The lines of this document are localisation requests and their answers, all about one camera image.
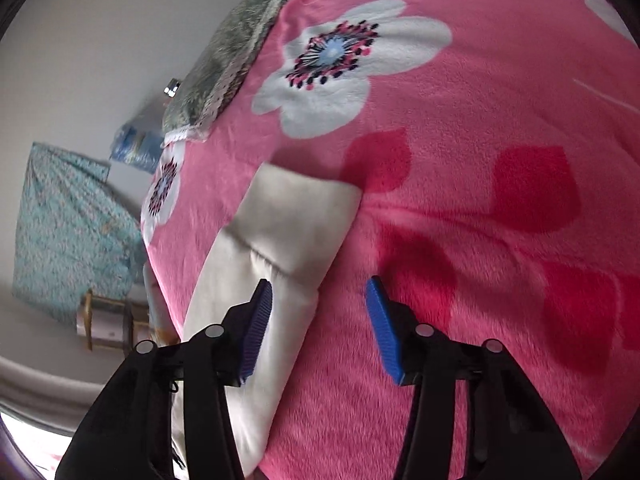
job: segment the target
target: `bed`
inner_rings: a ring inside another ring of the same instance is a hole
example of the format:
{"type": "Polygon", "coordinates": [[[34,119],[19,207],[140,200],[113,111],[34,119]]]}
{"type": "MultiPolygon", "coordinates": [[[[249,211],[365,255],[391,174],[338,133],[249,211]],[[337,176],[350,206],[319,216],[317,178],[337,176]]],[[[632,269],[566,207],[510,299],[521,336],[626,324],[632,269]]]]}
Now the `bed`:
{"type": "MultiPolygon", "coordinates": [[[[224,25],[168,110],[142,224],[181,334],[263,163],[363,192],[262,471],[392,477],[411,391],[385,375],[364,309],[378,274],[450,338],[503,341],[588,476],[640,404],[640,56],[625,23],[607,0],[252,2],[246,33],[224,25]]],[[[456,478],[463,441],[457,427],[456,478]]]]}

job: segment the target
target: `wall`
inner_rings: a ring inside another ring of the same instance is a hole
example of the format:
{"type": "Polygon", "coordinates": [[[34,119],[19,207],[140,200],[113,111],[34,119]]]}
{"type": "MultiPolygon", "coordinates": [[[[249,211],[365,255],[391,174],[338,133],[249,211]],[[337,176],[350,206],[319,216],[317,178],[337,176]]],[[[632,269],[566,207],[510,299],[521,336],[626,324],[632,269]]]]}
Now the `wall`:
{"type": "MultiPolygon", "coordinates": [[[[117,352],[83,352],[66,328],[9,290],[15,223],[31,143],[106,160],[116,129],[184,76],[241,0],[27,0],[0,41],[0,354],[103,381],[117,352]]],[[[110,184],[140,208],[150,176],[114,163],[110,184]]]]}

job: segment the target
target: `white folded cloth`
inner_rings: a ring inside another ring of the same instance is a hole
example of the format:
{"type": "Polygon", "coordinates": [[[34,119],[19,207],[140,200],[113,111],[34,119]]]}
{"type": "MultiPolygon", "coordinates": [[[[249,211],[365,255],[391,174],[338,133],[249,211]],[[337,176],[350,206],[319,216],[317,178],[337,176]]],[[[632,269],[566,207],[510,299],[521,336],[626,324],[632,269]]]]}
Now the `white folded cloth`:
{"type": "MultiPolygon", "coordinates": [[[[249,301],[261,278],[273,287],[273,308],[254,374],[241,388],[226,388],[246,476],[262,459],[284,386],[316,311],[318,286],[351,227],[361,196],[350,184],[263,164],[202,267],[183,340],[222,322],[235,304],[249,301]]],[[[172,419],[174,442],[184,458],[180,392],[172,419]]]]}

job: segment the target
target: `ribbed blue pad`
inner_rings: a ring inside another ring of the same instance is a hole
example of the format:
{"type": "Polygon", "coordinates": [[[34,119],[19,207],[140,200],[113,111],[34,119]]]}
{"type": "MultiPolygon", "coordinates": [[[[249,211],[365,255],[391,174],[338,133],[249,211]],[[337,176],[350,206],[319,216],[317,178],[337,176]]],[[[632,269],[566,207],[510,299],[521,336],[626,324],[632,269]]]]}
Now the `ribbed blue pad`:
{"type": "Polygon", "coordinates": [[[242,384],[254,373],[255,362],[258,359],[260,346],[264,332],[267,330],[267,323],[271,315],[271,303],[273,292],[271,283],[267,280],[260,280],[258,284],[258,295],[254,293],[251,299],[252,307],[255,309],[251,318],[251,323],[242,340],[242,359],[240,362],[240,380],[242,384]]]}
{"type": "Polygon", "coordinates": [[[400,342],[389,319],[388,307],[385,293],[378,289],[374,280],[369,280],[367,282],[367,310],[373,325],[373,332],[376,334],[378,348],[380,348],[382,364],[394,382],[400,384],[404,377],[400,361],[400,342]]]}

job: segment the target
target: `red petal print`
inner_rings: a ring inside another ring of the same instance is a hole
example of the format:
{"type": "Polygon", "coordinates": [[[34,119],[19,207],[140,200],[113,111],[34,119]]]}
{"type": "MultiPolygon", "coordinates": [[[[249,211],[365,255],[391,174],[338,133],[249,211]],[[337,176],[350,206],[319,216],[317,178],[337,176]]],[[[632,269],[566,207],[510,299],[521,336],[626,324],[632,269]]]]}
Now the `red petal print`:
{"type": "Polygon", "coordinates": [[[580,195],[559,146],[504,150],[494,166],[491,216],[526,233],[556,231],[580,214],[580,195]]]}
{"type": "Polygon", "coordinates": [[[603,374],[616,320],[616,287],[600,272],[543,264],[546,298],[543,323],[553,357],[567,368],[603,374]]]}
{"type": "Polygon", "coordinates": [[[622,348],[640,350],[640,278],[618,276],[622,289],[622,348]]]}
{"type": "Polygon", "coordinates": [[[378,238],[378,273],[389,297],[407,304],[420,322],[445,332],[456,292],[456,271],[427,237],[385,225],[378,238]]]}
{"type": "Polygon", "coordinates": [[[366,193],[402,186],[411,170],[411,151],[404,129],[374,132],[355,139],[347,149],[340,180],[366,193]]]}

